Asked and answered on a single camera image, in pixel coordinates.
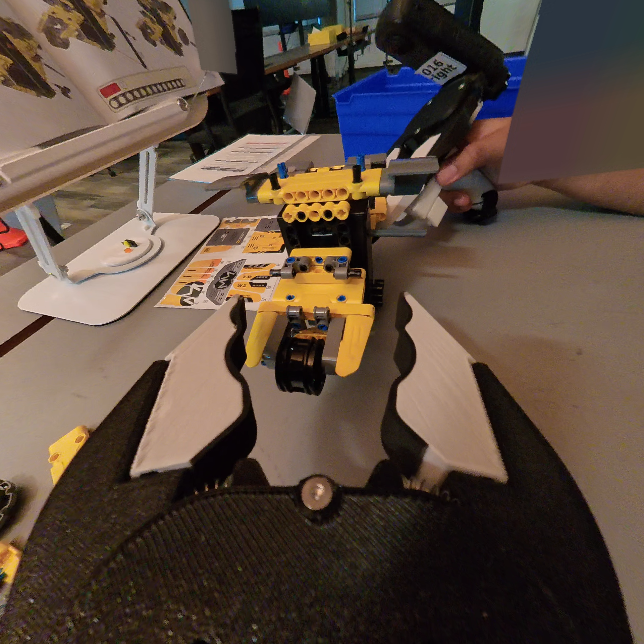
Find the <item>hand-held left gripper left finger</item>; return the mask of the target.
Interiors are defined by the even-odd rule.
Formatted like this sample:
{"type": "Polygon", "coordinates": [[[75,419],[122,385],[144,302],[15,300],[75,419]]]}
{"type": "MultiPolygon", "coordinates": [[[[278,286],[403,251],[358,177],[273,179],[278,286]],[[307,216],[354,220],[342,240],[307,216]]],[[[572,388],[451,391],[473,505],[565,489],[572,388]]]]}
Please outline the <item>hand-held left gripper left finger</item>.
{"type": "Polygon", "coordinates": [[[240,373],[246,327],[246,303],[234,296],[166,357],[131,478],[192,468],[222,479],[250,454],[256,422],[240,373]]]}

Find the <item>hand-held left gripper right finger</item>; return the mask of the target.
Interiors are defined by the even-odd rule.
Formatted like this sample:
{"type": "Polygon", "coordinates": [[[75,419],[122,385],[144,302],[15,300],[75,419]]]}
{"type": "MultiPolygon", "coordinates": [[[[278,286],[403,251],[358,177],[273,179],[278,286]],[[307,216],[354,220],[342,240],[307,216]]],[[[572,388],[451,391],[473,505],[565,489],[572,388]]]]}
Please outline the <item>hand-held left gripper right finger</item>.
{"type": "Polygon", "coordinates": [[[382,445],[402,486],[430,492],[452,471],[505,484],[507,473],[471,355],[407,292],[400,295],[382,445]]]}

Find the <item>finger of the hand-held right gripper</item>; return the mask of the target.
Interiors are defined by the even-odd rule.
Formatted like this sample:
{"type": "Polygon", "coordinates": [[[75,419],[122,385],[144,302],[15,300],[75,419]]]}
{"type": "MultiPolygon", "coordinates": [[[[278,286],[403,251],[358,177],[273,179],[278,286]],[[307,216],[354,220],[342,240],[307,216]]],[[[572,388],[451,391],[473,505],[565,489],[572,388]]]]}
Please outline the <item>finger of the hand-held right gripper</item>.
{"type": "Polygon", "coordinates": [[[430,151],[436,141],[439,140],[441,134],[436,134],[428,138],[424,143],[422,143],[418,148],[413,152],[410,151],[410,144],[407,145],[405,149],[403,147],[398,147],[392,150],[391,154],[388,155],[386,159],[386,166],[389,167],[394,160],[407,159],[407,158],[423,158],[427,157],[430,154],[430,151]]]}
{"type": "Polygon", "coordinates": [[[447,205],[439,197],[441,187],[432,176],[419,195],[389,196],[388,223],[405,226],[418,221],[424,225],[440,225],[447,205]]]}

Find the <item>yellow black building-block vehicle model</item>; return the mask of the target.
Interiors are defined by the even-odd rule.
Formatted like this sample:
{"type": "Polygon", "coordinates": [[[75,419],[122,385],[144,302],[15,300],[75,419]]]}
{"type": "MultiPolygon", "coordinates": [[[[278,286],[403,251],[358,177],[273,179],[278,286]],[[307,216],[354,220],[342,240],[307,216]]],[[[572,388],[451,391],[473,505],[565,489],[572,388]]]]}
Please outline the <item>yellow black building-block vehicle model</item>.
{"type": "Polygon", "coordinates": [[[288,256],[270,274],[279,278],[260,304],[246,353],[247,366],[273,368],[278,389],[319,395],[327,375],[347,376],[361,362],[384,282],[373,277],[372,243],[402,234],[378,228],[386,197],[421,192],[437,173],[436,157],[309,167],[289,173],[224,176],[209,190],[242,187],[248,202],[281,206],[278,225],[288,256]]]}

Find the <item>person's right forearm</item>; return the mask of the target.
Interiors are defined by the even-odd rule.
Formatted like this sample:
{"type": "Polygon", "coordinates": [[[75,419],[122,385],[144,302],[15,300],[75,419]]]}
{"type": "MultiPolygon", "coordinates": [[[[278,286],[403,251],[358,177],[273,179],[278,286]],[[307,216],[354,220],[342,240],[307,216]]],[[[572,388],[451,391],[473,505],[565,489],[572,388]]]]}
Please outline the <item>person's right forearm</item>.
{"type": "Polygon", "coordinates": [[[643,216],[643,168],[532,181],[576,201],[643,216]]]}

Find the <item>person's right hand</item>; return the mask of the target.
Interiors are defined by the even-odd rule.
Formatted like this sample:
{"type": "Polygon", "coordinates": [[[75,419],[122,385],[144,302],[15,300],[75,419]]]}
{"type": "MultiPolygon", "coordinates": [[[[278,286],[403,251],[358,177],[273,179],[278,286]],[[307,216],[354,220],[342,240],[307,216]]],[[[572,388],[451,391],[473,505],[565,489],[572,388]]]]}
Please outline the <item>person's right hand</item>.
{"type": "Polygon", "coordinates": [[[476,169],[481,169],[495,189],[514,188],[514,185],[503,185],[498,180],[510,125],[511,118],[475,120],[459,151],[442,163],[436,179],[442,186],[440,198],[449,212],[465,213],[471,209],[467,193],[447,191],[446,188],[476,169]]]}

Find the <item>blue plastic bin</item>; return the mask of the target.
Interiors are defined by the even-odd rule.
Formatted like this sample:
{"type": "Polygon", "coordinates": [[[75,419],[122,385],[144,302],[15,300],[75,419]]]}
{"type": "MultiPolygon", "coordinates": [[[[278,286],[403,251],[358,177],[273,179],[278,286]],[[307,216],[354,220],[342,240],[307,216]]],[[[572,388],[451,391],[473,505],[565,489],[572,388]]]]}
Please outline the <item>blue plastic bin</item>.
{"type": "Polygon", "coordinates": [[[403,67],[378,71],[334,94],[346,159],[387,152],[416,113],[432,99],[449,71],[464,66],[444,53],[427,62],[428,71],[403,67]]]}

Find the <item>yellow grey sticker sheet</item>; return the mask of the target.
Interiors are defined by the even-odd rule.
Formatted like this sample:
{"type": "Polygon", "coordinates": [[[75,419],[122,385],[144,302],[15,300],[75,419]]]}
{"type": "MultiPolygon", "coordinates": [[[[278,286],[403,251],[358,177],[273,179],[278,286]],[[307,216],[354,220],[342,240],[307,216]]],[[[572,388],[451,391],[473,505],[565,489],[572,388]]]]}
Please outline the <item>yellow grey sticker sheet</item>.
{"type": "Polygon", "coordinates": [[[271,271],[285,259],[277,217],[223,219],[157,307],[219,309],[239,295],[256,310],[272,299],[279,278],[271,271]]]}

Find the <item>white board sheet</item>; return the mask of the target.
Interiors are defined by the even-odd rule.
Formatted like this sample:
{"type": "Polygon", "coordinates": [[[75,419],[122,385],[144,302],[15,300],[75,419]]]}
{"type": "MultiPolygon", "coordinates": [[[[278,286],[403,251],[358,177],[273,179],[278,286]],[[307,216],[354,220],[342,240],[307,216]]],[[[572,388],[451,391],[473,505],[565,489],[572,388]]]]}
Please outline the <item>white board sheet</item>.
{"type": "Polygon", "coordinates": [[[305,135],[308,131],[316,94],[316,90],[301,76],[293,75],[289,95],[285,103],[283,119],[302,135],[305,135]]]}

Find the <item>background workbench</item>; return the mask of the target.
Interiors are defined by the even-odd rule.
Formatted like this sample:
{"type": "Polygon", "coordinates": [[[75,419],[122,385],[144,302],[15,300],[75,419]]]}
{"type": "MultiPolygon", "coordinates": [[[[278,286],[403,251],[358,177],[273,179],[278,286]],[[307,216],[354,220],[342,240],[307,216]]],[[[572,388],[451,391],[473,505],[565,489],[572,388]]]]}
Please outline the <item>background workbench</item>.
{"type": "Polygon", "coordinates": [[[351,33],[340,42],[331,44],[305,44],[292,50],[277,53],[264,60],[264,74],[272,75],[288,68],[294,68],[303,61],[310,60],[313,88],[316,90],[315,115],[320,118],[330,117],[330,93],[328,90],[328,75],[326,73],[324,56],[339,51],[339,56],[348,59],[349,84],[356,81],[355,53],[363,52],[372,43],[372,32],[368,27],[351,33]]]}

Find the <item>white book stand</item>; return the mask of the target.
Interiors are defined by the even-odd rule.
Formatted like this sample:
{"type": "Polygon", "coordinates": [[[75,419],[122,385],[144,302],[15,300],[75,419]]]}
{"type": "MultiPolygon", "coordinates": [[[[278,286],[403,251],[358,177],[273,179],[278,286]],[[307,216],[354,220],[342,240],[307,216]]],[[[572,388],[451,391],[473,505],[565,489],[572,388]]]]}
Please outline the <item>white book stand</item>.
{"type": "Polygon", "coordinates": [[[159,142],[197,125],[205,116],[205,92],[217,75],[206,72],[196,90],[115,124],[63,136],[1,156],[1,212],[15,211],[48,275],[24,294],[21,310],[100,326],[130,312],[220,224],[217,216],[155,213],[154,194],[159,142]],[[35,206],[38,198],[140,154],[139,198],[135,216],[63,265],[53,254],[35,206]],[[138,247],[124,253],[122,242],[138,247]]]}

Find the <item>yellow building-block panel piece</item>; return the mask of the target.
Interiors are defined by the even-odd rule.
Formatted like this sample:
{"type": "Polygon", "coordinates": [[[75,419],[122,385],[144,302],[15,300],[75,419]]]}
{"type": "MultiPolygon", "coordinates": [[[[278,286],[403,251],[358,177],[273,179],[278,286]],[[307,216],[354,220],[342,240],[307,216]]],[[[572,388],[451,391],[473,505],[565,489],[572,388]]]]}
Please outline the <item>yellow building-block panel piece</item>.
{"type": "Polygon", "coordinates": [[[48,448],[48,462],[51,466],[53,485],[56,485],[59,481],[68,464],[78,453],[89,436],[90,431],[88,428],[84,425],[80,425],[62,436],[48,448]]]}

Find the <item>printed white paper sheet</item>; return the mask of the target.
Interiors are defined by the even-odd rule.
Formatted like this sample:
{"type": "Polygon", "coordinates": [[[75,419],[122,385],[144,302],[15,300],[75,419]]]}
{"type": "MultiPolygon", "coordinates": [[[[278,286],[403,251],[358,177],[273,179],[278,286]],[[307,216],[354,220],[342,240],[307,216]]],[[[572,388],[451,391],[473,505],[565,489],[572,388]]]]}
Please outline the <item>printed white paper sheet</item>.
{"type": "Polygon", "coordinates": [[[212,183],[221,178],[268,171],[318,139],[318,135],[246,135],[174,174],[171,180],[212,183]]]}

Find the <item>black building-block piece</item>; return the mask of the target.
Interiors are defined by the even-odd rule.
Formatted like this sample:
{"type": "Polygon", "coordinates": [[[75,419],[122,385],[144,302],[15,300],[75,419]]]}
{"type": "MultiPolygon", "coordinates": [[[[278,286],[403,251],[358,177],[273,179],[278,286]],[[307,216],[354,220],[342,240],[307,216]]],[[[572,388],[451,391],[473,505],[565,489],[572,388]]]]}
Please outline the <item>black building-block piece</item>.
{"type": "Polygon", "coordinates": [[[13,482],[1,479],[1,531],[9,524],[9,521],[14,515],[18,500],[19,488],[13,482]]]}

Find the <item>red orange object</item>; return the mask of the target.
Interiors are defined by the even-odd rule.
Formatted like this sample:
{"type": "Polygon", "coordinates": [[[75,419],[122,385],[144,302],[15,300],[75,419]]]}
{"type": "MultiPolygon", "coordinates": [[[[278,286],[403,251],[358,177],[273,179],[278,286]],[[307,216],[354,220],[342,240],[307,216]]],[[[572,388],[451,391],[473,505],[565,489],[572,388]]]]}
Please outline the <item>red orange object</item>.
{"type": "Polygon", "coordinates": [[[28,236],[22,229],[9,226],[0,219],[0,248],[2,251],[21,247],[28,243],[28,236]]]}

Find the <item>yellow printed building-block piece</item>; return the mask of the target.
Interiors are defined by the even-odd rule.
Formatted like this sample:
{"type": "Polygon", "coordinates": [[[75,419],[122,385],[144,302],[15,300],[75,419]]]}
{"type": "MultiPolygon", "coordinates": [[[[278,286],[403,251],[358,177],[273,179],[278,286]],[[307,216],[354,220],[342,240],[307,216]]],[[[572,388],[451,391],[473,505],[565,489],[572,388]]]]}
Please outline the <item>yellow printed building-block piece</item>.
{"type": "Polygon", "coordinates": [[[6,604],[17,569],[21,551],[8,542],[1,542],[1,606],[6,604]]]}

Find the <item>building instruction booklet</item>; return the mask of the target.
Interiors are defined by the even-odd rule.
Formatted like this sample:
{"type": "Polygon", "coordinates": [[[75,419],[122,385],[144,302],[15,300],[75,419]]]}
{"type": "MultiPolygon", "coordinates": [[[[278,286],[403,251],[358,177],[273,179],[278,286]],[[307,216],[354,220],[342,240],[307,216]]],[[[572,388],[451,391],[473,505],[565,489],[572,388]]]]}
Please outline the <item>building instruction booklet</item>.
{"type": "Polygon", "coordinates": [[[2,1],[1,157],[223,84],[179,1],[2,1]]]}

